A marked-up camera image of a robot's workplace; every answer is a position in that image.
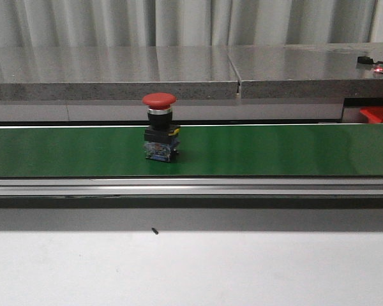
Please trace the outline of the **grey stone counter slab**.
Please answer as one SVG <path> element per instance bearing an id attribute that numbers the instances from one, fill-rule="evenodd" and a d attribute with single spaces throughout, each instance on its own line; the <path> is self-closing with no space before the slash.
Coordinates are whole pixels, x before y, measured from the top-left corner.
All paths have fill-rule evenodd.
<path id="1" fill-rule="evenodd" d="M 3 47 L 0 101 L 232 99 L 239 80 L 222 47 Z"/>

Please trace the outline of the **green conveyor belt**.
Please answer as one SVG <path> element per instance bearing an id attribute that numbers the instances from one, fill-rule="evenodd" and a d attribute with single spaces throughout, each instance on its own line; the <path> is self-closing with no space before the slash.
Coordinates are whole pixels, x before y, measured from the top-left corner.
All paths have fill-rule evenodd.
<path id="1" fill-rule="evenodd" d="M 383 176 L 383 124 L 184 126 L 173 163 L 142 127 L 0 128 L 0 178 Z"/>

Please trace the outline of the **red plate tray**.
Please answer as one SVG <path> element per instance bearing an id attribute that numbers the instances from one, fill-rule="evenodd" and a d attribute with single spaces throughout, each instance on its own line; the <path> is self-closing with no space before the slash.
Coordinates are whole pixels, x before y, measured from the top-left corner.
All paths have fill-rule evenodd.
<path id="1" fill-rule="evenodd" d="M 383 106 L 370 106 L 360 109 L 360 113 L 370 124 L 383 123 Z"/>

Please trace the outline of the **black connector plug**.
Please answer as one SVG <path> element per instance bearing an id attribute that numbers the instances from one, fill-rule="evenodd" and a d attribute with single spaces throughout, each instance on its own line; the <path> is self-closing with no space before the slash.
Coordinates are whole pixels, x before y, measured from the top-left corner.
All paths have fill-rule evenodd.
<path id="1" fill-rule="evenodd" d="M 358 64 L 366 64 L 366 65 L 373 65 L 375 64 L 374 60 L 371 57 L 368 56 L 359 56 L 357 58 Z"/>

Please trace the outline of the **grey pleated curtain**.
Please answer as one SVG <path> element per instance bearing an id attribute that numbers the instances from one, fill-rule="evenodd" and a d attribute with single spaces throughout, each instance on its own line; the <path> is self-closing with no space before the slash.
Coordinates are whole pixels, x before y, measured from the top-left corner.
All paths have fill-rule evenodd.
<path id="1" fill-rule="evenodd" d="M 375 1 L 0 1 L 0 47 L 360 43 Z"/>

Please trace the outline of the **aluminium conveyor side rail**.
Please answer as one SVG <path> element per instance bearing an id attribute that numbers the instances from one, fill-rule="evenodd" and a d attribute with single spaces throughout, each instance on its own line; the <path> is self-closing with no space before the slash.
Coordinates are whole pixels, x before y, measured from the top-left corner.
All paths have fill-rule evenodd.
<path id="1" fill-rule="evenodd" d="M 383 178 L 0 179 L 0 196 L 383 196 Z"/>

